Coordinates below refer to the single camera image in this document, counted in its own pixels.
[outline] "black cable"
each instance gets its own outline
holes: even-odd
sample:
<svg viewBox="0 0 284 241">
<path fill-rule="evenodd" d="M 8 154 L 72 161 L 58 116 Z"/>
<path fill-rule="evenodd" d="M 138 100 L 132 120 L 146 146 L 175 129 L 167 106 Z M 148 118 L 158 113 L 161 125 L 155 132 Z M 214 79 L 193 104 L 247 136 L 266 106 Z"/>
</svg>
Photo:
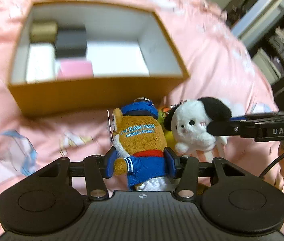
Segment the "black cable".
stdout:
<svg viewBox="0 0 284 241">
<path fill-rule="evenodd" d="M 267 166 L 265 168 L 265 170 L 262 171 L 262 173 L 260 174 L 259 178 L 263 178 L 268 172 L 269 170 L 275 165 L 277 164 L 280 160 L 284 159 L 284 153 L 282 155 L 280 155 L 279 157 L 277 157 L 274 161 L 272 161 L 270 163 L 269 166 Z"/>
</svg>

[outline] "pink bedding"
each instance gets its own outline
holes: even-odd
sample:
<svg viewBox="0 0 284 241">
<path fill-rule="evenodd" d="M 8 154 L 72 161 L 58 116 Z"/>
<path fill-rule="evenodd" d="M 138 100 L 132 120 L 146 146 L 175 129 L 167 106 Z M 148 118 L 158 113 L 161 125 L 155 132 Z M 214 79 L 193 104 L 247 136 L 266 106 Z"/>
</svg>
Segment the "pink bedding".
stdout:
<svg viewBox="0 0 284 241">
<path fill-rule="evenodd" d="M 110 147 L 106 110 L 27 120 L 9 93 L 5 83 L 12 50 L 34 1 L 0 0 L 0 193 L 61 156 L 79 161 L 88 155 L 104 154 Z M 277 110 L 267 80 L 225 26 L 226 15 L 217 6 L 205 0 L 110 1 L 154 8 L 176 43 L 191 78 L 164 103 L 214 96 L 223 100 L 234 116 Z M 226 158 L 258 175 L 277 157 L 278 145 L 234 137 L 226 146 Z M 276 166 L 268 174 L 270 183 L 279 184 L 278 171 Z M 73 181 L 73 186 L 85 194 L 83 180 Z M 110 192 L 126 189 L 123 177 L 106 183 Z"/>
</svg>

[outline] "tag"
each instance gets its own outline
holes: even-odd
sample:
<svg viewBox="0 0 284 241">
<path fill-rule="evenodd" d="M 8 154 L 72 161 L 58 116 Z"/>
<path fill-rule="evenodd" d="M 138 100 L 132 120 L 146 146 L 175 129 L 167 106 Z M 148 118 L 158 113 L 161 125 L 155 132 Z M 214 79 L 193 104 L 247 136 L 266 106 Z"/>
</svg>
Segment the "tag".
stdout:
<svg viewBox="0 0 284 241">
<path fill-rule="evenodd" d="M 109 110 L 107 110 L 107 121 L 108 121 L 108 124 L 107 124 L 107 130 L 109 132 L 109 142 L 110 143 L 113 143 L 113 131 L 114 131 L 114 120 L 113 118 L 111 119 L 110 116 L 109 116 Z"/>
</svg>

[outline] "white dog plush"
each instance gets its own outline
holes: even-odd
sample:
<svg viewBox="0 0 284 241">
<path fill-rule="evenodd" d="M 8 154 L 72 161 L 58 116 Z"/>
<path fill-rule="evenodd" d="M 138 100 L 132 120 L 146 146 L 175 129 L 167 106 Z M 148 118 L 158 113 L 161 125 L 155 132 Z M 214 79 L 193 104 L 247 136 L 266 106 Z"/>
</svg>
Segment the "white dog plush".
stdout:
<svg viewBox="0 0 284 241">
<path fill-rule="evenodd" d="M 172 131 L 178 154 L 191 154 L 196 150 L 210 151 L 221 143 L 226 145 L 227 137 L 214 137 L 206 130 L 211 121 L 226 121 L 231 110 L 220 100 L 211 97 L 186 100 L 175 105 L 164 119 L 166 130 Z"/>
</svg>

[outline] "brown box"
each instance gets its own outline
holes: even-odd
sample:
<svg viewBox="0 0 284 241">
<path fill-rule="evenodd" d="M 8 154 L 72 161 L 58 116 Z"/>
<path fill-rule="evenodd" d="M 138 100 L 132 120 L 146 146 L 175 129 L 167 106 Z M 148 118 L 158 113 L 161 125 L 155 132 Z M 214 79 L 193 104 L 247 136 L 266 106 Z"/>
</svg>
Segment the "brown box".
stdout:
<svg viewBox="0 0 284 241">
<path fill-rule="evenodd" d="M 26 83 L 29 30 L 34 21 L 59 27 L 85 25 L 86 57 L 94 78 Z M 34 4 L 21 30 L 8 88 L 28 117 L 116 108 L 138 97 L 160 103 L 189 74 L 157 14 L 151 10 L 98 1 Z"/>
</svg>

